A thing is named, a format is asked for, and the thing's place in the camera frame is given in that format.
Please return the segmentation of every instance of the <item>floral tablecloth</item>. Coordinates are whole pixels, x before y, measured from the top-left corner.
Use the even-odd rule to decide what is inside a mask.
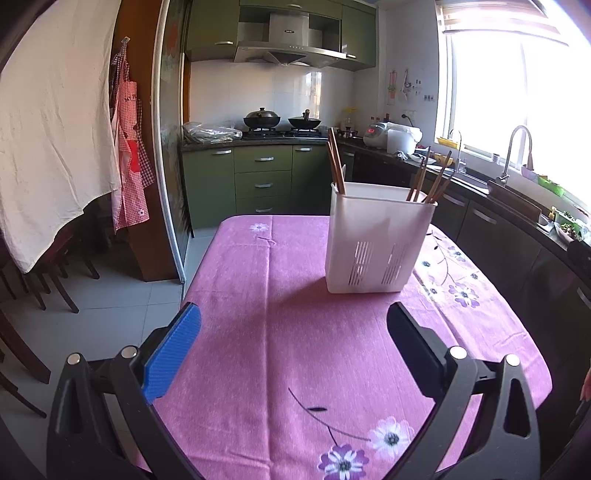
[[[189,288],[203,327],[155,407],[208,480],[381,479],[427,418],[386,327],[417,322],[479,359],[521,359],[535,405],[548,368],[494,286],[437,228],[399,294],[332,295],[328,217],[242,216],[220,226]],[[474,398],[442,466],[461,452]]]

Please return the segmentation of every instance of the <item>apron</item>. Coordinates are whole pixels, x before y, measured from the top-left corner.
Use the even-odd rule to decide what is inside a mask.
[[[137,83],[129,79],[127,44],[113,59],[117,65],[112,94],[115,97],[111,128],[119,156],[121,188],[112,193],[113,227],[117,230],[150,219],[144,188],[155,180],[141,139],[141,103]]]

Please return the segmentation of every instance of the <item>rice cooker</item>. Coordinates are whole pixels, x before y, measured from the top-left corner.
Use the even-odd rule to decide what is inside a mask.
[[[363,136],[363,143],[368,147],[386,150],[388,148],[388,130],[394,125],[396,124],[392,122],[381,122],[370,125]]]

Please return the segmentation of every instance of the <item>black pot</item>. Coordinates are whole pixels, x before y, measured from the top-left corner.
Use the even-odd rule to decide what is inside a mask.
[[[275,112],[261,107],[258,112],[249,113],[243,120],[244,124],[250,128],[275,128],[279,124],[281,117]]]
[[[322,120],[318,120],[317,118],[310,118],[308,120],[302,117],[290,118],[290,123],[294,128],[299,130],[314,130],[318,125],[320,125]]]

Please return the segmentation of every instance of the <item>white towel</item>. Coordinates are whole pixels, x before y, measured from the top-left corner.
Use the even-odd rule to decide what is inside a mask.
[[[121,0],[57,0],[0,74],[0,228],[29,271],[120,177],[108,76]]]

